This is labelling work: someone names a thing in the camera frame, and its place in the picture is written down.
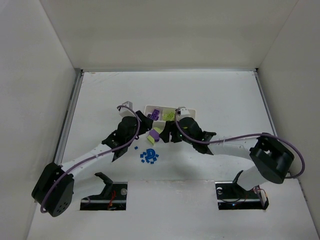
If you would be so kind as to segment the green curved lego with studs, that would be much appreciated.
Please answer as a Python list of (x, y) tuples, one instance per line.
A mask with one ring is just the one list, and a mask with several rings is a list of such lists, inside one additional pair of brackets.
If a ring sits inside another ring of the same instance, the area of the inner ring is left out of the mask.
[(158, 134), (162, 133), (162, 129), (158, 128), (158, 127), (154, 127), (153, 130), (155, 130)]

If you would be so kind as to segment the green lego brick with step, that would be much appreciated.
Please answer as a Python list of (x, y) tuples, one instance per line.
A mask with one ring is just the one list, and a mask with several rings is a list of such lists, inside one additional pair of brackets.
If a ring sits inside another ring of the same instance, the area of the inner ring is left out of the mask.
[(162, 120), (163, 120), (163, 121), (169, 121), (169, 120), (170, 120), (170, 115), (169, 115), (168, 113), (163, 114)]

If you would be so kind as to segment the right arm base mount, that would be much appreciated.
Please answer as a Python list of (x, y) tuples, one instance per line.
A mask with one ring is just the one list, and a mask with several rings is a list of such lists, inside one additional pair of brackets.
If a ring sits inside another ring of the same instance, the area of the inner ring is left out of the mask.
[(263, 210), (269, 207), (269, 198), (264, 189), (255, 186), (244, 190), (237, 183), (240, 171), (233, 181), (216, 181), (215, 191), (219, 210)]

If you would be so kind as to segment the green square lego brick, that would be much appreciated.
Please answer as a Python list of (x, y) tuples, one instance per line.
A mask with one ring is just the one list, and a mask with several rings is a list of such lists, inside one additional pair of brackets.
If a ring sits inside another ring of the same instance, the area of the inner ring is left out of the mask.
[(169, 121), (173, 121), (175, 119), (175, 113), (174, 112), (170, 112), (168, 114), (170, 116), (170, 120)]

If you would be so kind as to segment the purple lego plate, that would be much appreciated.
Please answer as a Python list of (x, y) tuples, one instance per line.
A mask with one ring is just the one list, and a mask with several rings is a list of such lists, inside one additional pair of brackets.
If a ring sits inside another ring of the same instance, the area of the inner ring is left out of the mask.
[(158, 121), (160, 119), (161, 111), (159, 109), (154, 109), (151, 115), (153, 121)]

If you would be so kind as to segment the green curved lego piece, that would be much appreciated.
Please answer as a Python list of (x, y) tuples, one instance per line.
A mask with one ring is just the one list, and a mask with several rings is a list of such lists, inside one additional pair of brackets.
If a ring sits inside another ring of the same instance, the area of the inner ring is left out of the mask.
[(147, 137), (147, 140), (148, 140), (152, 145), (154, 145), (154, 144), (156, 143), (155, 139), (154, 139), (151, 135), (149, 135), (149, 136)]

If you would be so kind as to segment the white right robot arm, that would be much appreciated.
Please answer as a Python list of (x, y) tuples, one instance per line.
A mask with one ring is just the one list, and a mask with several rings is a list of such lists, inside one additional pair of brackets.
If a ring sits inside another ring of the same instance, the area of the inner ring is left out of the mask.
[(163, 142), (186, 142), (205, 155), (225, 155), (247, 159), (253, 166), (241, 170), (233, 180), (249, 191), (265, 182), (282, 184), (294, 160), (292, 152), (268, 133), (228, 140), (215, 132), (203, 131), (192, 117), (167, 121), (159, 135)]

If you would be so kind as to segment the purple oval lego piece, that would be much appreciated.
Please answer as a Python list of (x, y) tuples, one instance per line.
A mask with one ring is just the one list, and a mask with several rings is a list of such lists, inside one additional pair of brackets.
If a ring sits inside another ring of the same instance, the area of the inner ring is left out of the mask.
[(149, 132), (149, 135), (151, 135), (151, 136), (155, 139), (155, 142), (156, 142), (156, 143), (160, 140), (160, 134), (158, 134), (154, 129), (152, 129), (152, 130)]

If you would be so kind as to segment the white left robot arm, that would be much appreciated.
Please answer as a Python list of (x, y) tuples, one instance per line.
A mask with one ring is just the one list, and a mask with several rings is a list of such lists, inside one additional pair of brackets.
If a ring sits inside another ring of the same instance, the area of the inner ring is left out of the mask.
[(40, 205), (40, 212), (52, 217), (61, 215), (71, 204), (74, 194), (79, 192), (75, 187), (76, 177), (101, 160), (115, 162), (126, 155), (132, 142), (151, 130), (153, 123), (138, 110), (124, 116), (116, 130), (83, 156), (60, 165), (47, 164), (31, 192)]

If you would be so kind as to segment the blue arch lego piece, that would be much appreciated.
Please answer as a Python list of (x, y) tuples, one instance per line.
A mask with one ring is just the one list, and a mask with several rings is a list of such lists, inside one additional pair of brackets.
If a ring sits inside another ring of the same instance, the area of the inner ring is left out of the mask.
[(156, 152), (154, 149), (152, 148), (149, 148), (146, 150), (146, 157), (145, 157), (145, 160), (147, 161), (150, 161), (150, 160), (153, 160), (154, 158), (156, 157)]

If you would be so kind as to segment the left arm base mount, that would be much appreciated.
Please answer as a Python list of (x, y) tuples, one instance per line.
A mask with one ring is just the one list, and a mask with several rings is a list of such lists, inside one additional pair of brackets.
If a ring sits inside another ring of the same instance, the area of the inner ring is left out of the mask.
[(114, 182), (102, 172), (94, 174), (104, 184), (97, 193), (80, 201), (81, 211), (125, 211), (127, 208), (128, 182)]

